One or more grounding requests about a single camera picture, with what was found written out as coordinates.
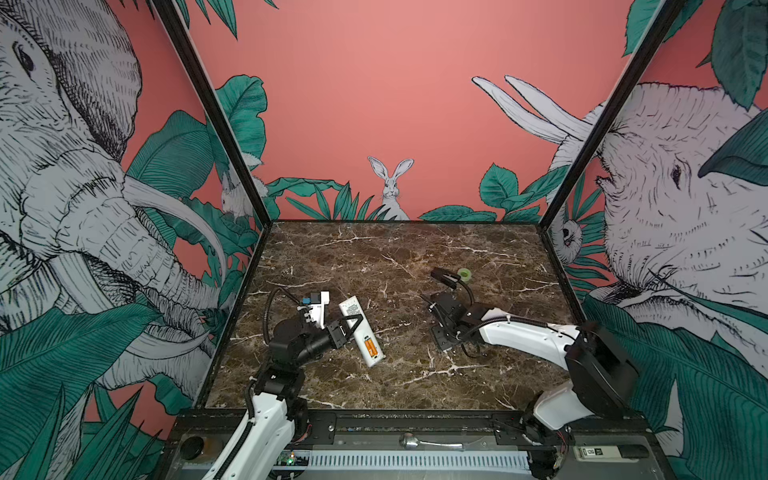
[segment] metal spoon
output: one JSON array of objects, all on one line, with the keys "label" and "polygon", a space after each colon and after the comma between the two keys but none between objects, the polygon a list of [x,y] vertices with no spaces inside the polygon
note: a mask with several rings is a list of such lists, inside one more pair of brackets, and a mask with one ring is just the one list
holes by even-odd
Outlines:
[{"label": "metal spoon", "polygon": [[421,442],[416,438],[416,435],[412,433],[403,433],[400,436],[400,445],[406,450],[416,450],[419,445],[432,445],[435,447],[446,447],[453,450],[464,450],[463,443],[434,443],[434,442]]}]

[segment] rabbit ear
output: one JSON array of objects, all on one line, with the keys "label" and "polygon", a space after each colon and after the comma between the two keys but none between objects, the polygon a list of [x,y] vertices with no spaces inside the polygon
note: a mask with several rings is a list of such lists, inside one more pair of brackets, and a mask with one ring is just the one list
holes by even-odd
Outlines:
[{"label": "rabbit ear", "polygon": [[404,174],[410,167],[413,167],[413,159],[409,158],[407,160],[403,160],[398,164],[397,168],[395,169],[395,173],[392,175],[392,178],[397,178]]},{"label": "rabbit ear", "polygon": [[371,162],[371,167],[373,167],[373,171],[376,175],[379,175],[384,180],[389,179],[389,172],[386,170],[383,163],[376,160],[374,157],[368,157],[368,160]]}]

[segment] vent grille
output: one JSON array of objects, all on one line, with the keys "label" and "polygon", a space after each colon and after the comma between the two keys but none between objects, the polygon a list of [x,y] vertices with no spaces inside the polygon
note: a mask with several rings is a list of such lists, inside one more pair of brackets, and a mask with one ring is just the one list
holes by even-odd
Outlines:
[{"label": "vent grille", "polygon": [[313,450],[307,467],[275,470],[472,470],[528,473],[526,452],[404,452]]}]

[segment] battery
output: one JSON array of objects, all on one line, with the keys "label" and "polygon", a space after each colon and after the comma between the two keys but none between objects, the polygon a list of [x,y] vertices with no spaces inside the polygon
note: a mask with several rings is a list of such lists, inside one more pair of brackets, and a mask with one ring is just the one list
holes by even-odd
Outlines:
[{"label": "battery", "polygon": [[[371,330],[371,326],[368,324],[368,319],[362,311],[360,302],[357,301],[357,296],[344,300],[339,304],[339,308],[344,316],[362,315],[362,322],[354,333],[357,348],[360,349],[362,359],[366,361],[366,365],[369,368],[381,362],[385,357],[384,352],[382,352],[379,342],[376,341],[376,337],[373,336],[373,330]],[[354,319],[347,320],[350,328],[355,325],[355,322],[356,320]]]}]

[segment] wallpaper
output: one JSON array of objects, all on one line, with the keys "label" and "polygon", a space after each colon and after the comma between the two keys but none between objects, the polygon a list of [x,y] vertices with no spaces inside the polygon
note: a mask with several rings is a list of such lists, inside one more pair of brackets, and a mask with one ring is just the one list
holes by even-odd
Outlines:
[{"label": "wallpaper", "polygon": [[[145,478],[210,366],[253,207],[147,4],[0,2],[0,78],[0,478]],[[255,154],[259,92],[219,89]]]},{"label": "wallpaper", "polygon": [[765,2],[689,1],[550,229],[686,480],[768,478],[767,39]]},{"label": "wallpaper", "polygon": [[177,4],[214,86],[263,81],[281,220],[538,222],[630,58],[631,0]]}]

